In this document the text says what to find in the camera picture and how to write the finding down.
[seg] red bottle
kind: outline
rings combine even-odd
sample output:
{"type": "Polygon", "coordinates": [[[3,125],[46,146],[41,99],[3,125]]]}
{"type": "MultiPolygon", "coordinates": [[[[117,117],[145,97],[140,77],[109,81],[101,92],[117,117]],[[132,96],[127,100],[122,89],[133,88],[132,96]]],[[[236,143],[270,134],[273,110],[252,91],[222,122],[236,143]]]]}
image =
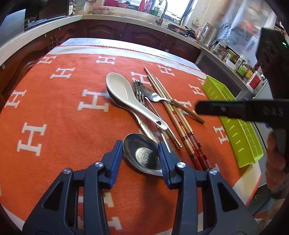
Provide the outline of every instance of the red bottle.
{"type": "Polygon", "coordinates": [[[139,8],[138,8],[138,11],[144,11],[144,7],[145,6],[145,0],[142,0],[141,2],[140,2],[140,6],[139,6],[139,8]]]}

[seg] faucet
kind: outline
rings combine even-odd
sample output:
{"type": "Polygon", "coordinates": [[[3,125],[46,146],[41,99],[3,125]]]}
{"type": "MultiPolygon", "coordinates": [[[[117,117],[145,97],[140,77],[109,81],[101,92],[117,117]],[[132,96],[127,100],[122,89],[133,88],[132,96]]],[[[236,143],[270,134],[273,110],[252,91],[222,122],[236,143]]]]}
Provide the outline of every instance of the faucet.
{"type": "Polygon", "coordinates": [[[163,12],[162,12],[161,18],[160,18],[159,20],[157,20],[157,18],[155,18],[155,19],[156,19],[155,22],[156,22],[156,24],[159,25],[159,26],[162,25],[162,22],[163,22],[163,19],[164,19],[164,14],[166,13],[166,9],[168,8],[168,1],[167,1],[167,0],[161,0],[161,1],[159,2],[159,5],[161,5],[163,1],[166,1],[166,6],[164,7],[164,10],[163,10],[163,12]]]}

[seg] table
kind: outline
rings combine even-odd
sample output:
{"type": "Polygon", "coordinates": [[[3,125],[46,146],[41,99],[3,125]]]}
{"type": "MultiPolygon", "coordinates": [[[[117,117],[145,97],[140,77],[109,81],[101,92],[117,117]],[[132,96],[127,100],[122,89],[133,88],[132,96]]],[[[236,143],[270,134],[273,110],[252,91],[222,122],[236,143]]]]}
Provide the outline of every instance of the table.
{"type": "MultiPolygon", "coordinates": [[[[111,151],[117,139],[140,131],[130,114],[110,100],[105,77],[118,72],[129,82],[140,79],[150,86],[144,66],[187,107],[207,99],[201,87],[206,76],[193,63],[132,43],[91,38],[72,38],[54,48],[15,88],[0,114],[0,202],[20,229],[64,168],[85,169],[111,151]]],[[[177,134],[163,106],[155,106],[177,134]]],[[[204,116],[204,125],[187,119],[212,166],[248,204],[261,175],[258,163],[238,169],[218,117],[204,116]]],[[[192,166],[185,149],[178,154],[192,166]]],[[[161,177],[141,173],[124,159],[113,189],[104,191],[111,234],[170,234],[176,200],[177,191],[169,191],[161,177]]]]}

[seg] spoon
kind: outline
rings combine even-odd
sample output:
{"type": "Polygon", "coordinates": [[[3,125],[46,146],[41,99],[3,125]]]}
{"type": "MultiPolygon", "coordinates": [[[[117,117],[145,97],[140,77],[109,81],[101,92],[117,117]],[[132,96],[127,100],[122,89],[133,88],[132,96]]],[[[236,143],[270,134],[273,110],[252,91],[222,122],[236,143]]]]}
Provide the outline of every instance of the spoon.
{"type": "Polygon", "coordinates": [[[123,140],[123,151],[128,161],[138,170],[162,176],[158,145],[145,135],[131,133],[123,140]]]}
{"type": "Polygon", "coordinates": [[[198,122],[200,122],[200,123],[205,122],[199,115],[195,114],[193,111],[189,110],[188,108],[186,108],[185,106],[183,106],[179,102],[177,102],[175,100],[163,98],[159,94],[157,94],[154,90],[152,90],[152,89],[150,89],[144,85],[142,85],[142,90],[143,90],[144,96],[147,97],[150,101],[153,101],[153,102],[166,101],[166,102],[173,104],[174,106],[184,110],[186,113],[188,113],[193,118],[195,118],[198,122]]]}
{"type": "Polygon", "coordinates": [[[109,73],[106,76],[106,87],[116,99],[150,119],[162,130],[165,131],[168,128],[168,125],[165,121],[160,119],[152,111],[150,111],[140,102],[138,102],[138,100],[134,96],[134,92],[130,86],[130,83],[126,80],[124,76],[118,73],[109,73]]]}
{"type": "Polygon", "coordinates": [[[143,132],[150,138],[152,139],[154,142],[156,142],[157,144],[159,143],[159,139],[158,137],[154,134],[154,132],[146,125],[146,123],[144,123],[144,121],[140,118],[140,116],[135,113],[135,111],[133,111],[132,108],[130,108],[129,106],[127,106],[126,104],[122,103],[121,101],[119,101],[118,99],[116,99],[113,94],[108,90],[108,94],[110,95],[110,98],[112,99],[112,101],[119,107],[126,109],[127,111],[131,112],[134,117],[136,118],[140,128],[143,130],[143,132]]]}

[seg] glass pitcher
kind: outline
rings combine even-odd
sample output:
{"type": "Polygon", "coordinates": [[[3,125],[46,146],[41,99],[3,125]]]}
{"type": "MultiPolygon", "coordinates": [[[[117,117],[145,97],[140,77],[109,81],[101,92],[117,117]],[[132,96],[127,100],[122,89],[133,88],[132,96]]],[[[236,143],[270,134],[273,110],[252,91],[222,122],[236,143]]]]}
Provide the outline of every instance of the glass pitcher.
{"type": "Polygon", "coordinates": [[[227,52],[227,45],[228,43],[226,43],[225,40],[220,40],[220,39],[216,39],[212,45],[216,42],[219,41],[219,43],[215,46],[215,48],[212,50],[212,53],[217,56],[220,60],[223,58],[223,56],[225,55],[225,53],[227,52]]]}

